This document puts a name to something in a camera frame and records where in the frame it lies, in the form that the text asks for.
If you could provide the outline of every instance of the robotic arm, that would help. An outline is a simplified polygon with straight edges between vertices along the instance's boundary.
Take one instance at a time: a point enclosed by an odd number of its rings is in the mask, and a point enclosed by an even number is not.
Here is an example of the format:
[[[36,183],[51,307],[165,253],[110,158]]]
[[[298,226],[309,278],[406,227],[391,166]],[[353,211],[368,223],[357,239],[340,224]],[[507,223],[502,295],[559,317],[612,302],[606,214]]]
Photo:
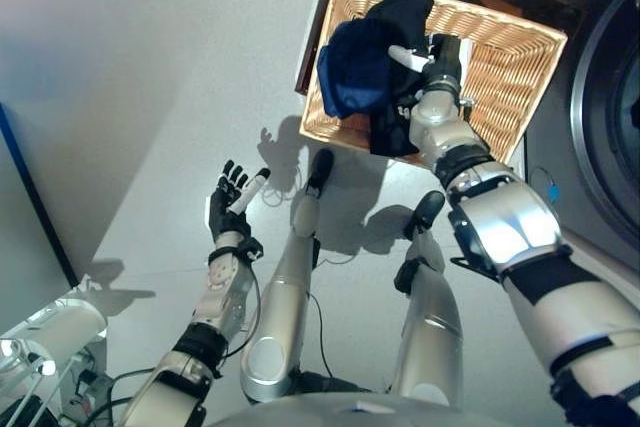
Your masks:
[[[426,72],[410,139],[446,191],[469,268],[506,290],[567,420],[630,425],[640,413],[640,315],[571,261],[554,213],[459,117],[458,43],[445,40]]]
[[[118,425],[199,427],[204,422],[202,402],[213,380],[220,377],[217,366],[235,353],[226,352],[244,322],[247,293],[255,281],[251,263],[262,256],[244,211],[268,177],[269,171],[262,169],[247,183],[240,166],[234,169],[232,161],[225,165],[207,209],[216,246],[209,255],[208,289],[189,326],[131,400]]]

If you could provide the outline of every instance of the basket rim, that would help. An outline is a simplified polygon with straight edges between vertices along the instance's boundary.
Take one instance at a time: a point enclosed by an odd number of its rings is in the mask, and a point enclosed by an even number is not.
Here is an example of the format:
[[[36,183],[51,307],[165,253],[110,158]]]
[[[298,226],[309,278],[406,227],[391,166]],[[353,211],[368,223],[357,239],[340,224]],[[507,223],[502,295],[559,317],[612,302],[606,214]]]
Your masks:
[[[433,1],[434,1],[434,6],[452,7],[453,9],[459,12],[473,13],[473,14],[488,18],[500,24],[515,25],[521,29],[530,31],[532,34],[545,36],[547,39],[549,39],[550,44],[554,44],[553,48],[555,50],[551,59],[551,63],[554,66],[554,68],[550,69],[549,72],[546,72],[545,75],[541,79],[539,79],[539,82],[543,83],[544,85],[548,85],[551,77],[553,76],[553,73],[555,72],[555,66],[557,66],[560,56],[562,55],[562,52],[564,50],[564,46],[567,42],[568,37],[566,33],[559,31],[557,29],[554,29],[552,27],[548,27],[546,25],[540,24],[538,22],[523,19],[521,17],[517,17],[512,14],[499,12],[493,9],[489,9],[487,7],[483,7],[476,4],[470,4],[460,0],[433,0]],[[327,10],[325,12],[325,17],[322,23],[320,36],[318,39],[318,45],[317,45],[318,51],[322,46],[326,45],[328,41],[328,30],[332,20],[332,13],[333,13],[335,2],[336,0],[329,0],[329,4],[327,5]],[[316,55],[316,58],[314,60],[314,65],[313,65],[311,78],[309,82],[310,86],[317,85],[317,61],[318,61],[318,55]],[[540,103],[540,100],[544,95],[545,90],[546,89],[542,89],[537,92],[537,94],[531,99],[532,105],[537,106]],[[327,142],[328,139],[323,138],[323,136],[319,136],[316,132],[313,132],[307,129],[307,123],[308,123],[309,114],[310,114],[309,106],[311,105],[312,97],[313,97],[313,93],[312,91],[309,91],[309,93],[305,98],[305,106],[304,106],[302,119],[300,122],[299,133],[307,137],[314,138],[316,140]],[[529,121],[531,120],[531,118],[533,117],[535,110],[536,110],[535,108],[531,109],[528,115],[523,117],[523,122],[520,128],[518,129],[518,135],[517,135],[518,138],[521,138],[524,132],[526,131],[526,127],[529,124]],[[503,152],[503,156],[505,157],[505,160],[508,160],[512,156],[516,148],[517,148],[517,143],[515,145],[509,146],[509,148],[507,148],[506,151]]]

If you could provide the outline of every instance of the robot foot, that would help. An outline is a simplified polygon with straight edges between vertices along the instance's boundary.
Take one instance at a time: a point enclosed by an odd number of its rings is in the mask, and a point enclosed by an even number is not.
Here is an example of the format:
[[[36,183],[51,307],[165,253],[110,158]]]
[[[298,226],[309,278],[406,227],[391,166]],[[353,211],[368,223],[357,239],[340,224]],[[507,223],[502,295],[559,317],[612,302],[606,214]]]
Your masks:
[[[305,193],[320,198],[331,169],[333,169],[333,152],[329,149],[319,150],[311,162],[311,174],[305,186]]]
[[[440,210],[442,210],[443,205],[444,195],[441,192],[437,190],[427,192],[413,211],[411,220],[409,220],[409,223],[405,226],[404,236],[412,240],[413,232],[418,226],[424,230],[429,230],[433,225],[433,221],[436,220],[436,217],[440,213]]]

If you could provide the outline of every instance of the robot finger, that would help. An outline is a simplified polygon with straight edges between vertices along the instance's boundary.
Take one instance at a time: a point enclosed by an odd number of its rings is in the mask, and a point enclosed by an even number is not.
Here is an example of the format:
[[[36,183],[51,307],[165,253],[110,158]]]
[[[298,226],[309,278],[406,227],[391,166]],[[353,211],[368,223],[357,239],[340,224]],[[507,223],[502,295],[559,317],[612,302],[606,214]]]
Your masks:
[[[245,211],[249,202],[255,197],[255,195],[260,191],[262,186],[267,182],[267,179],[271,175],[271,171],[267,168],[260,169],[260,171],[256,174],[256,176],[251,179],[251,181],[244,187],[242,190],[242,194],[236,200],[231,207],[229,207],[230,212],[234,212],[237,215],[240,215]]]
[[[242,187],[244,187],[244,184],[247,182],[247,180],[249,180],[249,176],[247,174],[242,174],[238,179],[236,185],[239,189],[241,189]]]
[[[237,165],[236,168],[233,169],[233,172],[231,172],[231,176],[229,177],[229,180],[235,183],[236,179],[238,178],[241,172],[242,172],[242,167]]]
[[[224,164],[224,168],[222,169],[221,177],[228,177],[229,176],[229,172],[231,172],[232,168],[233,168],[233,160],[229,159],[229,160],[227,160],[227,163]]]

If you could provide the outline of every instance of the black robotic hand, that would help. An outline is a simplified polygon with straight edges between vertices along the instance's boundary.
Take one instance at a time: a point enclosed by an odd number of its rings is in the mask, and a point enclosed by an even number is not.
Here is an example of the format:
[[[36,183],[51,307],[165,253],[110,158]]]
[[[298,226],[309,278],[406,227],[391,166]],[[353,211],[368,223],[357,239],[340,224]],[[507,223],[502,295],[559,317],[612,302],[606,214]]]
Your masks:
[[[218,178],[216,190],[209,198],[208,224],[216,242],[220,234],[229,231],[241,233],[245,239],[251,237],[245,209],[269,178],[269,169],[263,168],[249,180],[242,167],[228,160]]]

